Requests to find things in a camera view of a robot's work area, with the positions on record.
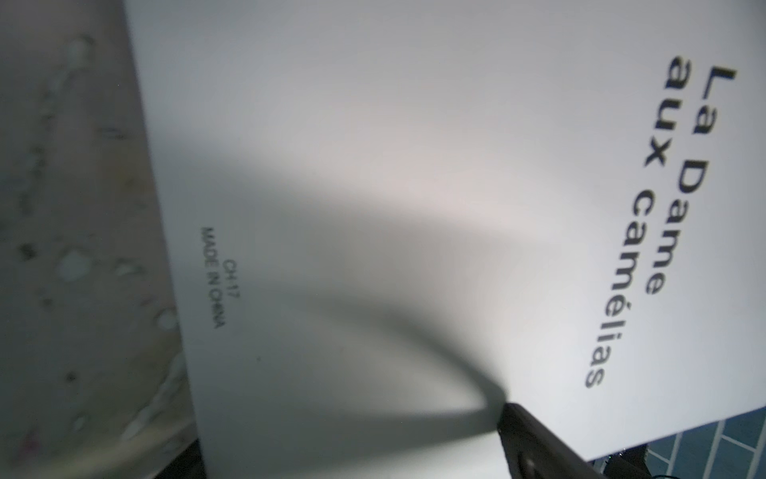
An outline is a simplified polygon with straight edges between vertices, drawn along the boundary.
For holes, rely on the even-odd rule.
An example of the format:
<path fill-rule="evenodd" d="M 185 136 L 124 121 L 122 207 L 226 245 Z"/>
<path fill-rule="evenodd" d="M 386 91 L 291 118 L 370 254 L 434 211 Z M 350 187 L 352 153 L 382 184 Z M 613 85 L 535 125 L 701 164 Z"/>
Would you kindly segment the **white La Dame book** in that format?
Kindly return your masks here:
<path fill-rule="evenodd" d="M 765 402 L 761 1 L 129 1 L 207 475 L 505 478 Z"/>

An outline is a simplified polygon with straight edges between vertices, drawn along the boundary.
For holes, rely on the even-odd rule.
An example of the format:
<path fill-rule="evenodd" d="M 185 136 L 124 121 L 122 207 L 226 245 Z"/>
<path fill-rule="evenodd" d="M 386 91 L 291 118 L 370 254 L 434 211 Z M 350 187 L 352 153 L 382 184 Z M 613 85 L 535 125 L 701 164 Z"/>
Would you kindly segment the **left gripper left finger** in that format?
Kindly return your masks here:
<path fill-rule="evenodd" d="M 199 441 L 196 440 L 187 447 L 158 473 L 155 479 L 207 479 Z"/>

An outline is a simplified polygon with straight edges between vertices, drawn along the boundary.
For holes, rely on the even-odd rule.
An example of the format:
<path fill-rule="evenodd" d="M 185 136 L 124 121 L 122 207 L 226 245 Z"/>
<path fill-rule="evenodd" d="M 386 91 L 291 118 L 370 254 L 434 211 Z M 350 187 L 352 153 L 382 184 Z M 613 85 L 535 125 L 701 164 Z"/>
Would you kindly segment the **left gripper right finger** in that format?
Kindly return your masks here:
<path fill-rule="evenodd" d="M 518 403 L 504 405 L 497 430 L 514 479 L 604 478 Z"/>

